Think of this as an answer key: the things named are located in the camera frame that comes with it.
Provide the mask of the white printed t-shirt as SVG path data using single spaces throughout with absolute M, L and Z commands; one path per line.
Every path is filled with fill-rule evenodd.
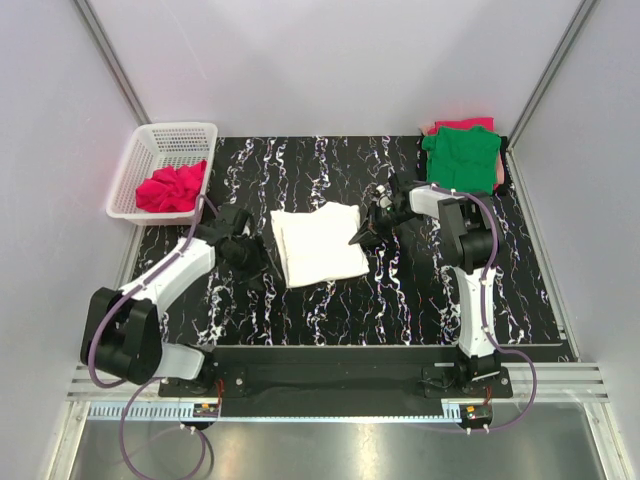
M 369 273 L 362 248 L 349 241 L 360 226 L 356 205 L 328 202 L 311 213 L 271 213 L 286 287 L 351 279 Z

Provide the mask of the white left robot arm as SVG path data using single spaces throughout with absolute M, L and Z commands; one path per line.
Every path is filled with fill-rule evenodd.
M 118 289 L 103 287 L 92 295 L 80 352 L 91 381 L 109 389 L 176 379 L 199 390 L 211 389 L 216 383 L 212 355 L 164 341 L 162 317 L 195 281 L 219 266 L 227 267 L 237 282 L 258 288 L 272 265 L 248 211 L 224 204 L 211 221 L 195 222 L 146 273 Z

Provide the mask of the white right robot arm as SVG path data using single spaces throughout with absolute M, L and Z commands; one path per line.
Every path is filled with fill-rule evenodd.
M 460 335 L 451 383 L 461 388 L 493 379 L 501 370 L 495 346 L 493 284 L 503 241 L 486 192 L 466 193 L 398 174 L 372 194 L 351 245 L 368 248 L 387 243 L 399 225 L 429 217 L 440 225 L 441 254 L 454 269 L 460 302 Z

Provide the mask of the folded green t-shirt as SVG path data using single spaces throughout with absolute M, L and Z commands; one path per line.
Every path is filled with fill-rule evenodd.
M 502 139 L 482 126 L 469 130 L 440 127 L 422 139 L 426 181 L 445 189 L 491 194 L 497 185 Z

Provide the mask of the crumpled pink t-shirt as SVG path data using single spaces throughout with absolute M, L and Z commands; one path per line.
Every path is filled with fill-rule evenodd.
M 185 213 L 195 208 L 204 183 L 205 160 L 153 172 L 135 190 L 136 206 L 149 213 Z

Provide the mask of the white plastic basket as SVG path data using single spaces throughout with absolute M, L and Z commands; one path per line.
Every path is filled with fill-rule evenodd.
M 141 226 L 186 225 L 212 171 L 218 128 L 206 122 L 144 125 L 132 134 L 106 205 Z

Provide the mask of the folded peach t-shirt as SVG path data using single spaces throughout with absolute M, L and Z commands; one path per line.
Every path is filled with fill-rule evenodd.
M 496 158 L 496 182 L 494 184 L 494 189 L 497 190 L 499 186 L 503 185 L 505 179 L 504 155 L 503 150 L 500 149 Z

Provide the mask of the folded red t-shirt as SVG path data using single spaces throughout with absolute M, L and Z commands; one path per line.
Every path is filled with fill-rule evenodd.
M 477 126 L 493 132 L 494 119 L 492 117 L 473 117 L 463 120 L 439 120 L 434 122 L 432 125 L 427 126 L 423 134 L 426 136 L 436 135 L 441 127 L 457 130 L 470 130 Z

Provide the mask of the left controller board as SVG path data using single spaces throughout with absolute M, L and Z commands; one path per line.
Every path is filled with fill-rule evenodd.
M 219 416 L 217 403 L 196 403 L 193 408 L 193 416 L 196 418 L 214 418 Z

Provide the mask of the controller board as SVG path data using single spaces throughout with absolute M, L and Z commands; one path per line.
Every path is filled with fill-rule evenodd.
M 468 422 L 490 423 L 493 409 L 489 404 L 466 405 L 461 411 L 462 419 Z
M 193 416 L 196 418 L 214 418 L 219 416 L 217 403 L 196 403 L 193 408 Z

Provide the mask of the right controller board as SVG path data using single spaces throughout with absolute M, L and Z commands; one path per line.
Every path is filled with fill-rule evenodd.
M 462 419 L 468 422 L 490 423 L 493 409 L 489 404 L 466 405 L 461 411 Z

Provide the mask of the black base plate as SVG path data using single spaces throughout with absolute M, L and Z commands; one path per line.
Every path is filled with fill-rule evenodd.
M 509 399 L 506 368 L 461 388 L 450 381 L 454 347 L 219 347 L 217 384 L 204 391 L 181 380 L 163 397 L 222 397 L 226 419 L 422 419 L 442 413 L 444 400 Z

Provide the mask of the aluminium rail frame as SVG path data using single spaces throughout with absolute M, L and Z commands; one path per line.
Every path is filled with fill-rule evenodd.
M 511 363 L 455 388 L 376 352 L 221 362 L 221 394 L 130 402 L 79 380 L 53 479 L 619 479 L 596 367 Z

